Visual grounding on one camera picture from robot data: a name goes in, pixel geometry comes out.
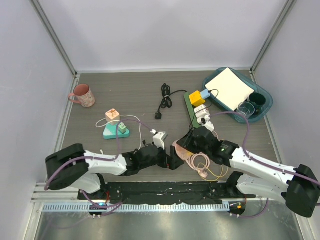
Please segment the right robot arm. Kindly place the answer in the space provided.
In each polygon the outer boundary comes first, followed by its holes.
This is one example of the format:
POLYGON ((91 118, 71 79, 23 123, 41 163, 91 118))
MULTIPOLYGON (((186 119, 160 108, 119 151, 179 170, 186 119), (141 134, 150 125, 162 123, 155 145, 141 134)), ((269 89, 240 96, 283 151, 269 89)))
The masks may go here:
POLYGON ((306 165, 293 167, 270 161, 236 143, 217 139, 204 126, 191 129, 177 143, 193 154, 205 154, 218 165, 237 169, 225 186, 230 197, 243 194, 269 198, 305 218, 311 218, 319 205, 320 183, 306 165))

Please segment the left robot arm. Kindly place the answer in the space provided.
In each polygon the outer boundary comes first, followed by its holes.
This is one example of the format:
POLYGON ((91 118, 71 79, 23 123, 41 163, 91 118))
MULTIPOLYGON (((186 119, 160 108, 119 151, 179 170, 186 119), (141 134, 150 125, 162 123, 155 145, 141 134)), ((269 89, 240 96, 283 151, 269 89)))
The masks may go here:
POLYGON ((100 200, 107 192, 103 174, 129 177, 153 166, 176 170, 184 161, 173 146, 170 154, 161 147, 147 144, 120 155, 105 155, 84 150, 82 144, 76 143, 48 156, 45 164, 48 176, 44 187, 46 191, 72 187, 100 200))

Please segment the pink round socket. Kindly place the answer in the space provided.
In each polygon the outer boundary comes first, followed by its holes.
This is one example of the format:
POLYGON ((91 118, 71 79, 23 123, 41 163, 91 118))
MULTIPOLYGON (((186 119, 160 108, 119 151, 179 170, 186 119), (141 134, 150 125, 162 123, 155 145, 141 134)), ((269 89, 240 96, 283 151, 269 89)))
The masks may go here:
POLYGON ((181 147, 180 145, 178 145, 178 141, 174 141, 172 144, 175 148, 175 152, 177 154, 177 156, 183 160, 183 161, 187 161, 191 156, 193 156, 194 154, 186 149, 184 149, 183 147, 181 147))

